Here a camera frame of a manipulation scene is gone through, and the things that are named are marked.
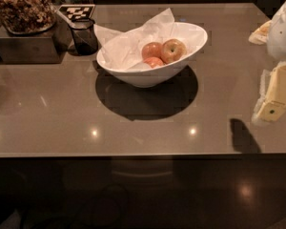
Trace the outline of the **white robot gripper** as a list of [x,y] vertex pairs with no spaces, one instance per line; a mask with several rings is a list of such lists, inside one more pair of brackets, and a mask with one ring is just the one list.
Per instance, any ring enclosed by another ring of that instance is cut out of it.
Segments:
[[286,112],[286,1],[272,20],[251,33],[249,42],[256,45],[267,43],[268,54],[281,61],[271,71],[263,71],[259,99],[252,116],[254,124],[276,122]]

